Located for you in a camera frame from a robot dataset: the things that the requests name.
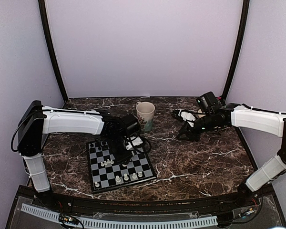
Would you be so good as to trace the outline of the black grey chessboard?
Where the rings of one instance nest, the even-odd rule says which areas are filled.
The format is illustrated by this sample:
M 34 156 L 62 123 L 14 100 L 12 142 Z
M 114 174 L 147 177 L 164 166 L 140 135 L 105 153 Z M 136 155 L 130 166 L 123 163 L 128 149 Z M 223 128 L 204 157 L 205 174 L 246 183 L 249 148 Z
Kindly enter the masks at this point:
M 147 154 L 134 151 L 130 162 L 123 165 L 117 164 L 106 142 L 89 142 L 86 144 L 86 150 L 93 194 L 156 179 L 156 173 Z M 138 177 L 139 172 L 143 173 L 142 177 Z M 133 173 L 137 174 L 137 179 L 132 178 Z M 128 175 L 128 181 L 124 180 L 124 174 Z M 116 183 L 116 176 L 121 177 L 121 183 Z M 94 182 L 98 182 L 100 186 L 96 187 Z

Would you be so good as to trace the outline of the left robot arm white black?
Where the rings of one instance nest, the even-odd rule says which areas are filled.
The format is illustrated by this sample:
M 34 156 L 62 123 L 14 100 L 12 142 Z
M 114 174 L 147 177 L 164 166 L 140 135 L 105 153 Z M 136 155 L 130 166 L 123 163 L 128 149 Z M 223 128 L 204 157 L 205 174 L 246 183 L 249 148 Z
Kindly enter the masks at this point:
M 47 208 L 54 208 L 58 198 L 51 193 L 43 158 L 46 144 L 53 135 L 92 135 L 98 140 L 111 142 L 118 153 L 127 156 L 127 146 L 132 144 L 131 137 L 139 131 L 138 119 L 133 114 L 114 116 L 100 109 L 59 109 L 34 100 L 19 121 L 12 137 L 18 140 L 18 145 L 11 146 L 11 149 L 22 156 L 40 202 Z

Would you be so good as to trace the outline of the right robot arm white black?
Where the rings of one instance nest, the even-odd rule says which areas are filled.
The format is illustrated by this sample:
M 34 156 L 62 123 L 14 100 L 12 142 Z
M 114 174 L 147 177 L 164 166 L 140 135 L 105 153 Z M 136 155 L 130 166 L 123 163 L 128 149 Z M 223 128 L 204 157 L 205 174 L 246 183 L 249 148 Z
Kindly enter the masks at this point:
M 172 116 L 184 123 L 178 138 L 199 141 L 200 135 L 221 127 L 233 126 L 245 133 L 259 168 L 253 172 L 234 195 L 234 203 L 244 207 L 252 192 L 274 181 L 286 172 L 286 112 L 267 111 L 245 104 L 227 104 L 198 117 L 188 110 L 173 110 Z

